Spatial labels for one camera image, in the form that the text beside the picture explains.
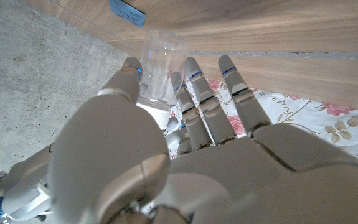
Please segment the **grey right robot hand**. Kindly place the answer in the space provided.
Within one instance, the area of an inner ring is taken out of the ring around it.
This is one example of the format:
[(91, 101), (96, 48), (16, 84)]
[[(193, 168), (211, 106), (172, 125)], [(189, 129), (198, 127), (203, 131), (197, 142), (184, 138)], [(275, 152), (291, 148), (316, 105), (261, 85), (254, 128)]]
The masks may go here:
[(141, 211), (169, 174), (149, 116), (76, 116), (51, 145), (0, 172), (0, 223), (51, 214), (57, 223), (187, 223), (176, 208)]

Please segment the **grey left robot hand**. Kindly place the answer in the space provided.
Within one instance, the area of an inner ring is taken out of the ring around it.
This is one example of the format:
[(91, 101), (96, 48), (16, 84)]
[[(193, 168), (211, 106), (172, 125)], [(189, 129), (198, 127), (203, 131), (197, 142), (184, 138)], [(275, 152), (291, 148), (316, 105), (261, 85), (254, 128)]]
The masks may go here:
[(219, 105), (175, 159), (136, 106), (141, 64), (125, 60), (51, 145), (48, 186), (57, 223), (358, 223), (358, 160), (290, 124), (272, 124), (237, 68), (219, 58), (246, 136)]

